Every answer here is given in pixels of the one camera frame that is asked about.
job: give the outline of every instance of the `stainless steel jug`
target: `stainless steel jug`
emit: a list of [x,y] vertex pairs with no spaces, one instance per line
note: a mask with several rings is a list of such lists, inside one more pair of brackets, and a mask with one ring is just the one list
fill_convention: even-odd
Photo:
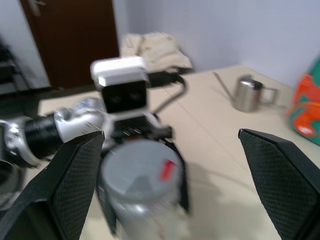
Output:
[[258,109],[262,90],[273,91],[271,101],[268,104],[274,104],[278,98],[278,89],[265,87],[261,82],[253,80],[251,75],[244,75],[238,78],[234,95],[232,96],[220,76],[216,72],[214,72],[214,75],[228,94],[232,106],[241,112],[249,113]]

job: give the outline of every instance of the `camera lens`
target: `camera lens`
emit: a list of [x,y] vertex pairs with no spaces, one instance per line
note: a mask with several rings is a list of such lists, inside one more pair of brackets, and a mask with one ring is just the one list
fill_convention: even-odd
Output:
[[111,101],[111,103],[113,103],[113,104],[120,104],[121,101],[122,101],[122,98],[119,97],[119,96],[112,96],[112,97],[110,98],[110,101]]
[[137,91],[130,93],[130,98],[134,101],[139,101],[141,99],[141,94]]

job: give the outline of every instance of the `table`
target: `table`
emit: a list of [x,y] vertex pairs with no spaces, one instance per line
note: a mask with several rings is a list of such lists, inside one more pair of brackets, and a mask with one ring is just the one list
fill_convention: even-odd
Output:
[[[267,87],[280,90],[274,106],[261,106],[254,113],[235,110],[212,71],[185,75],[189,92],[159,114],[175,130],[176,144],[189,164],[192,216],[181,221],[182,240],[280,240],[256,192],[247,160],[238,139],[240,128],[274,134],[294,142],[318,167],[319,146],[292,131],[285,117],[294,90],[252,69],[236,65],[215,70],[233,89],[236,79],[251,74]],[[154,109],[179,86],[150,90]],[[88,92],[70,97],[43,100],[39,114],[59,107],[72,107]],[[30,170],[30,180],[44,167]],[[81,240],[111,240],[100,206],[93,197]]]

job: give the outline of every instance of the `brown door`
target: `brown door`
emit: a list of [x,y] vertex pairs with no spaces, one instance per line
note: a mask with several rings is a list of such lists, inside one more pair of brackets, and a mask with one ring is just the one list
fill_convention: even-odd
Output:
[[53,88],[92,84],[90,64],[119,56],[112,0],[20,0]]

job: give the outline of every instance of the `cloth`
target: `cloth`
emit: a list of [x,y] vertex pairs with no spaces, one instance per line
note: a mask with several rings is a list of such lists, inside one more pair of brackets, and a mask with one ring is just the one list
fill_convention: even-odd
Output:
[[193,67],[190,59],[180,52],[176,39],[163,32],[127,34],[123,38],[120,57],[132,56],[144,57],[149,73],[177,72],[179,68]]

